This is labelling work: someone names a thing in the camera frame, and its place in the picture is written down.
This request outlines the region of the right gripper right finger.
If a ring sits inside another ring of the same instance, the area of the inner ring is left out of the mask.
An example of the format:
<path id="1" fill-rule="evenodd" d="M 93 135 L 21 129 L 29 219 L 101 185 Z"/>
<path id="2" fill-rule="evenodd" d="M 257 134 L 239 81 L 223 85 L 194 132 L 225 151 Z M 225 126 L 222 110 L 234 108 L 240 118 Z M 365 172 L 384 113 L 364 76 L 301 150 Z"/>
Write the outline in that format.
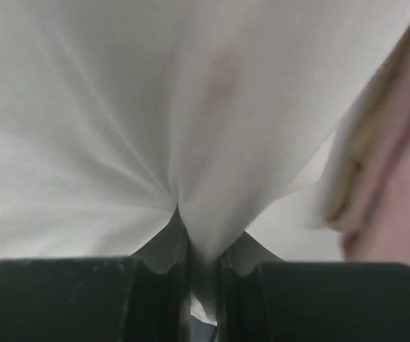
<path id="1" fill-rule="evenodd" d="M 249 234 L 220 258 L 220 341 L 410 341 L 410 266 L 289 262 Z"/>

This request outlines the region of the cream white t shirt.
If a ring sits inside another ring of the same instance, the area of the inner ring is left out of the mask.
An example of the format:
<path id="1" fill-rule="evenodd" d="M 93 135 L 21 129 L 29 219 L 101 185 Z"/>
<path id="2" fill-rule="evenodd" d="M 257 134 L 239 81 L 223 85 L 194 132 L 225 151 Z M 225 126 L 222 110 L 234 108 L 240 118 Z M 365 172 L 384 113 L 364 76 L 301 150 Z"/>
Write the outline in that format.
<path id="1" fill-rule="evenodd" d="M 192 312 L 244 233 L 345 259 L 321 178 L 410 1 L 0 1 L 0 259 L 131 255 L 178 212 Z"/>

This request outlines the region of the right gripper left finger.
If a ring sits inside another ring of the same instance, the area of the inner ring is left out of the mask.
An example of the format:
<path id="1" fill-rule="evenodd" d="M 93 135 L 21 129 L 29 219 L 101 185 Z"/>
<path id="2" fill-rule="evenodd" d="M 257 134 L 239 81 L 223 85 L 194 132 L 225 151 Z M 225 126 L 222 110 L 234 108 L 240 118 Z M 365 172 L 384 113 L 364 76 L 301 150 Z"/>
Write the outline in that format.
<path id="1" fill-rule="evenodd" d="M 178 212 L 130 256 L 0 260 L 0 341 L 188 341 Z"/>

